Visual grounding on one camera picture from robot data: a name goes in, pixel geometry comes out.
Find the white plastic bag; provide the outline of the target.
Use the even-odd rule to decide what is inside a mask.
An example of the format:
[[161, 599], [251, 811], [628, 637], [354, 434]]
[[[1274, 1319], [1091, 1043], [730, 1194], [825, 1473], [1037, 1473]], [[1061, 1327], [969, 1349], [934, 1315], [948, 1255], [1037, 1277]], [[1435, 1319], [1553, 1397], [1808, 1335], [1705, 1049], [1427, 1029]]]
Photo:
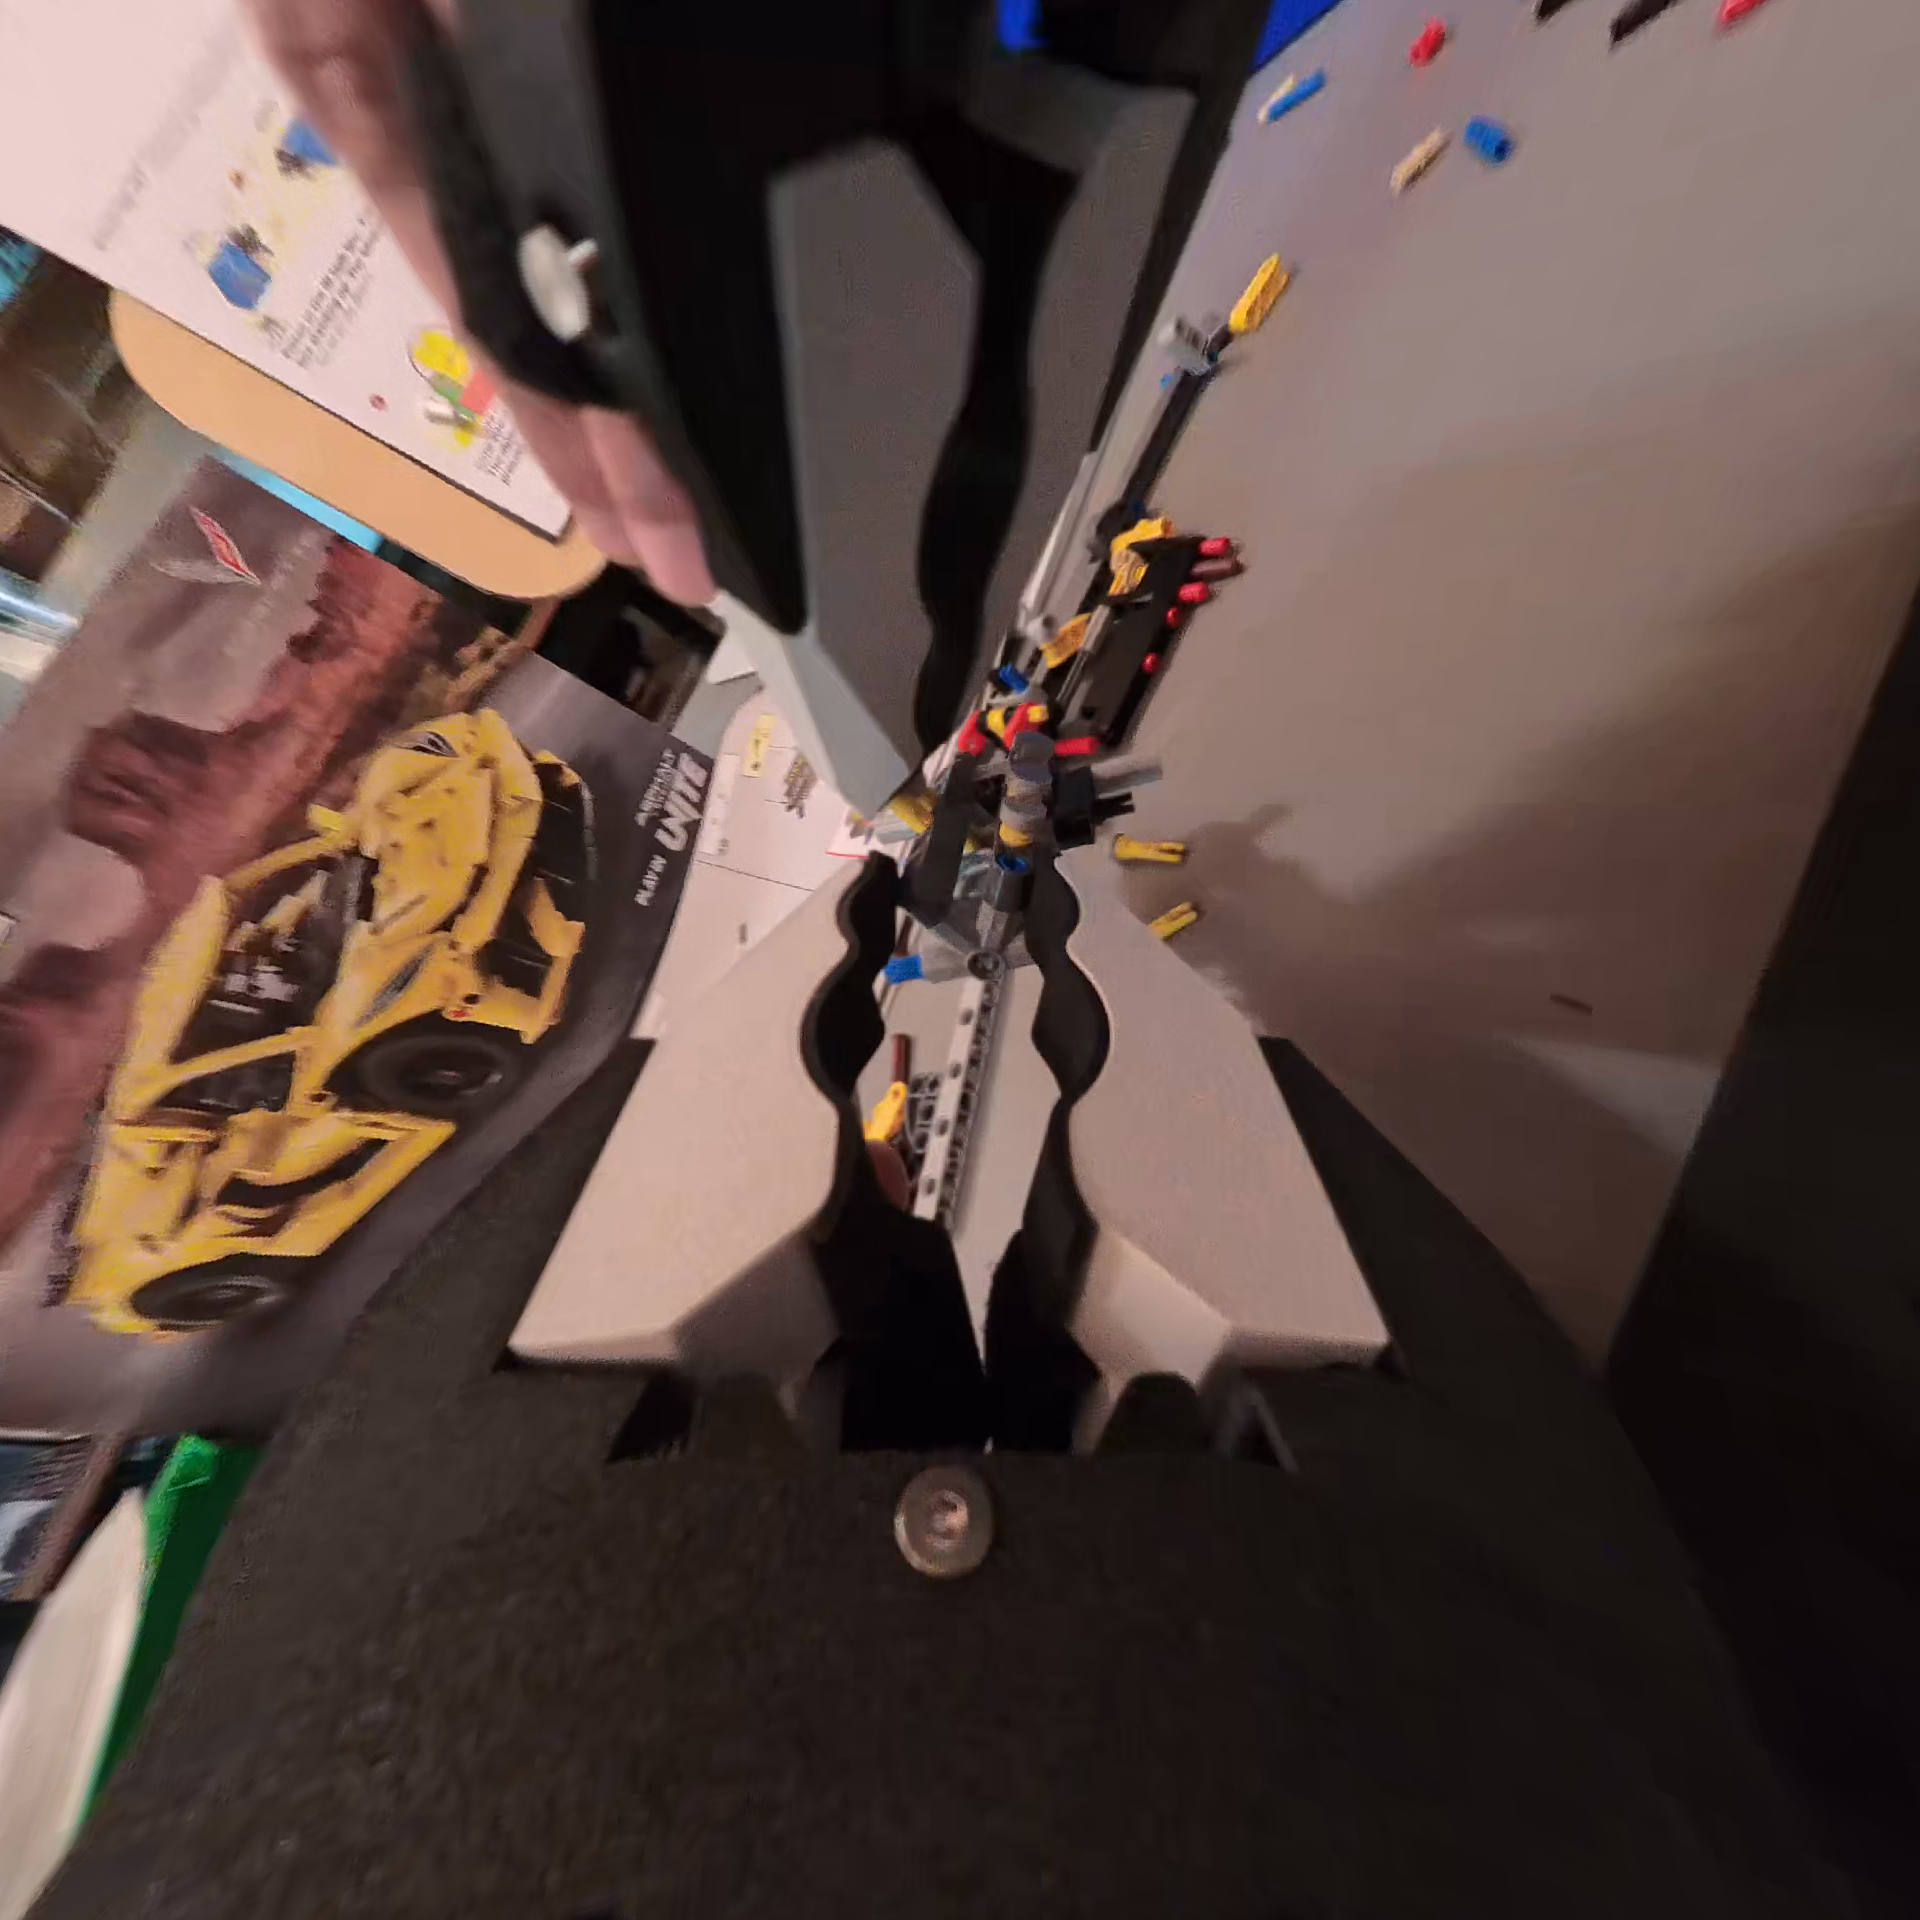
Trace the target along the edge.
[[40, 1606], [2, 1689], [2, 1915], [70, 1847], [128, 1676], [149, 1585], [142, 1493], [123, 1493]]

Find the building instruction booklet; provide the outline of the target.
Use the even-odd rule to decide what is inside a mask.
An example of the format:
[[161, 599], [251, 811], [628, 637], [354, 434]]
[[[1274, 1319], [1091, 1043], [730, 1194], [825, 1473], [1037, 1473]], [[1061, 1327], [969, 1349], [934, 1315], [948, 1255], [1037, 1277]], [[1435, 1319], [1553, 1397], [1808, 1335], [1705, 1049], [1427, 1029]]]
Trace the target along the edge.
[[845, 802], [784, 706], [750, 644], [722, 637], [678, 717], [688, 746], [714, 749], [712, 775], [678, 910], [632, 1031], [638, 1041], [658, 1041], [830, 881], [874, 852], [905, 871], [921, 847], [892, 810], [870, 820]]

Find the scatter of small toy pins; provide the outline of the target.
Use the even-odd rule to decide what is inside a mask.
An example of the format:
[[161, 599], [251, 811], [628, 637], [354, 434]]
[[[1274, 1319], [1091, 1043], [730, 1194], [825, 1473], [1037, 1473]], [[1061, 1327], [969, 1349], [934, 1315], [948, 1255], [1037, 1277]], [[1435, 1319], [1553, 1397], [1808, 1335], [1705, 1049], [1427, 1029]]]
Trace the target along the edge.
[[[1524, 5], [1531, 20], [1537, 26], [1547, 26], [1563, 15], [1566, 12], [1574, 10], [1577, 3], [1526, 3]], [[1641, 36], [1650, 29], [1658, 20], [1667, 19], [1670, 12], [1690, 10], [1692, 3], [1618, 3], [1612, 5], [1612, 13], [1606, 15], [1604, 26], [1604, 42], [1612, 50], [1629, 43], [1633, 38]], [[1718, 34], [1736, 33], [1741, 27], [1753, 13], [1768, 10], [1770, 3], [1713, 3], [1713, 29]]]

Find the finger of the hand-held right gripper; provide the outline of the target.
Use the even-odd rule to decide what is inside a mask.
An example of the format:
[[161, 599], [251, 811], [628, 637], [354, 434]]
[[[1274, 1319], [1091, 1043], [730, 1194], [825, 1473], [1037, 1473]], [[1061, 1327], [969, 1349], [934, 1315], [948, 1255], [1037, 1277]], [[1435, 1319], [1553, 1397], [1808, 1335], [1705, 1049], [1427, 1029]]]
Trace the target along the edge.
[[988, 162], [962, 236], [977, 323], [961, 410], [961, 713], [969, 713], [1134, 347], [1136, 289], [1193, 130], [1186, 87], [968, 83]]
[[977, 262], [870, 137], [726, 196], [706, 397], [712, 612], [817, 767], [877, 810], [921, 765], [921, 523], [969, 382]]

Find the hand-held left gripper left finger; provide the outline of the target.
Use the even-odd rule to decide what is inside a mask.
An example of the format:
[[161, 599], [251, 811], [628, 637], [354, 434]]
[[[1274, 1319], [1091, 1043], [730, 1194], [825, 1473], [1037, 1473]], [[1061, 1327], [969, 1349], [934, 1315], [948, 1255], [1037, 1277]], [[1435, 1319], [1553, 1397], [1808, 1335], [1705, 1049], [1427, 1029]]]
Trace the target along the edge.
[[901, 1234], [857, 1106], [896, 889], [890, 860], [838, 860], [670, 1018], [520, 1315], [515, 1363], [754, 1380], [810, 1443], [845, 1444]]

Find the partly built toy chassis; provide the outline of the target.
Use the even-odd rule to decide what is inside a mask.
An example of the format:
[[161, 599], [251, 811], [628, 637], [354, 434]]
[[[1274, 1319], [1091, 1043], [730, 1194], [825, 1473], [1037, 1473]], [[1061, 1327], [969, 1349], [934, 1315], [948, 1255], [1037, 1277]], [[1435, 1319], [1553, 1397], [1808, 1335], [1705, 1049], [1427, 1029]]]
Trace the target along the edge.
[[1168, 458], [1230, 349], [1256, 334], [1290, 289], [1283, 253], [1260, 261], [1221, 319], [1174, 319], [1161, 334], [1168, 366], [1136, 458], [1093, 516], [1089, 586], [1062, 622], [1022, 615], [988, 683], [986, 702], [952, 741], [954, 757], [1008, 753], [1044, 732], [1058, 754], [1091, 761], [1116, 753], [1193, 615], [1238, 570], [1226, 534], [1186, 534], [1156, 507]]

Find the green plastic bin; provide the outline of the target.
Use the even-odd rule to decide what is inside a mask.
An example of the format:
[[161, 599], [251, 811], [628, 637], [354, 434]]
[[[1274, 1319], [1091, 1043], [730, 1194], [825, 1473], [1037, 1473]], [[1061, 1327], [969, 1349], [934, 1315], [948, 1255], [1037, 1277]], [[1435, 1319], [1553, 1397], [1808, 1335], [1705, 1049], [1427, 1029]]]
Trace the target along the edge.
[[113, 1726], [113, 1755], [122, 1759], [161, 1685], [212, 1547], [246, 1491], [264, 1444], [203, 1434], [180, 1435], [147, 1494], [147, 1585], [126, 1685]]

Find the printed instruction sheet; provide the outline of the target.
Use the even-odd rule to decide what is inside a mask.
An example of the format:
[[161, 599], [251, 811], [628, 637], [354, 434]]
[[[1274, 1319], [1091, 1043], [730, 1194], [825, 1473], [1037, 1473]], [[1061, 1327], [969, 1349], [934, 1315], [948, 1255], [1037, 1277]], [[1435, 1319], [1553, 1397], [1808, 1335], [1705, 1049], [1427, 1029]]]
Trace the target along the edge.
[[570, 507], [237, 5], [5, 3], [5, 227], [545, 539]]

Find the grey toy beam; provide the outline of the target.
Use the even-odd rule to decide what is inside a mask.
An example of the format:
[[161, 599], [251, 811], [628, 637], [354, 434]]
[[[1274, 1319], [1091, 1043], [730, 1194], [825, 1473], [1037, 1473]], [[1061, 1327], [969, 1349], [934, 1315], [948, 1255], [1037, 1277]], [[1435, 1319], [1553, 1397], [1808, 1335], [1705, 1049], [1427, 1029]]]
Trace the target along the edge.
[[989, 1077], [1006, 982], [1006, 966], [977, 966], [964, 978], [944, 1066], [923, 1071], [907, 1099], [905, 1138], [920, 1150], [912, 1212], [939, 1229], [954, 1226], [962, 1201], [969, 1140]]

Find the toy car set box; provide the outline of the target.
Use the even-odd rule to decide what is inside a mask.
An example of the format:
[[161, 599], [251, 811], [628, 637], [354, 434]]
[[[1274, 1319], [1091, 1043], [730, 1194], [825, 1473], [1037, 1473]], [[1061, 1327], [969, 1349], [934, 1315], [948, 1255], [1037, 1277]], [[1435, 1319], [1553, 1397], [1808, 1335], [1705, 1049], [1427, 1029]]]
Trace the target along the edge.
[[632, 1036], [714, 758], [219, 459], [5, 719], [5, 1437], [258, 1425]]

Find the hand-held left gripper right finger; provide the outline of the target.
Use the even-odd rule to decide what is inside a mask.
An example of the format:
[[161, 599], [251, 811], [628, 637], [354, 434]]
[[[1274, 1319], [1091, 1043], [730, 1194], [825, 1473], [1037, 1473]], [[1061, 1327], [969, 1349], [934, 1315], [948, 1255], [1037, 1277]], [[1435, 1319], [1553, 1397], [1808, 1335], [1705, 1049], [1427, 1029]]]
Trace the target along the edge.
[[1057, 854], [1027, 948], [1053, 1105], [993, 1282], [993, 1439], [1093, 1450], [1147, 1378], [1226, 1407], [1243, 1375], [1371, 1365], [1389, 1333], [1248, 1019]]

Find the black toy gear assembly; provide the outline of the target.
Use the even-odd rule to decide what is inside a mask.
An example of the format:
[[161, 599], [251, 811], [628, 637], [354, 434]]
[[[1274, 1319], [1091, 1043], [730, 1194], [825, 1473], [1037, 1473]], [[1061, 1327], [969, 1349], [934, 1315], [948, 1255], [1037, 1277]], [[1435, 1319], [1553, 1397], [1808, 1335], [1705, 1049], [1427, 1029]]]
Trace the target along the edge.
[[1061, 854], [1097, 844], [1160, 780], [1160, 758], [1061, 733], [1042, 699], [977, 708], [905, 788], [938, 793], [939, 805], [901, 871], [915, 932], [901, 935], [890, 982], [1027, 966], [1027, 923]]

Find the black dimpled mat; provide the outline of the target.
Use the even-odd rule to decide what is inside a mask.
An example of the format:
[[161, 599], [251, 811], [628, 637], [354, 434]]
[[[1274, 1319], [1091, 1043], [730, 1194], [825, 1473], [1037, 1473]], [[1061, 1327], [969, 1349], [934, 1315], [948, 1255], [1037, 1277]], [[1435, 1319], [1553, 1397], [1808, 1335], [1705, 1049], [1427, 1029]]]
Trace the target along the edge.
[[1918, 612], [1606, 1359], [1770, 1755], [1918, 1915]]

